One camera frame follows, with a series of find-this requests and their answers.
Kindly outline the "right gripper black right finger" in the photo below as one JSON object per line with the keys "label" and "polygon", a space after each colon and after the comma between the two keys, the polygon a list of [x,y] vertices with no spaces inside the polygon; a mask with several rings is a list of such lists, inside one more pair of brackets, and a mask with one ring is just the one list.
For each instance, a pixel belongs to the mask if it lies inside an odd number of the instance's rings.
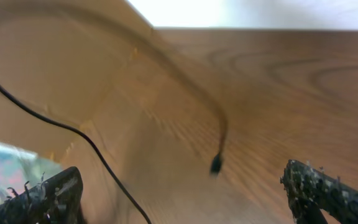
{"label": "right gripper black right finger", "polygon": [[326,223],[322,211],[339,223],[358,223],[358,191],[310,165],[290,159],[280,178],[293,220]]}

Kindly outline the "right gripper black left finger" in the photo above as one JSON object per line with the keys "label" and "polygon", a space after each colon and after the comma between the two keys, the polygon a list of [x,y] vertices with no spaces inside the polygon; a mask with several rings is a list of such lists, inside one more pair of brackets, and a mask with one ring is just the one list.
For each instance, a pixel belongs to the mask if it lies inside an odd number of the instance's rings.
{"label": "right gripper black left finger", "polygon": [[18,194],[10,188],[0,204],[0,224],[82,224],[81,196],[83,181],[77,167],[69,167],[36,186]]}

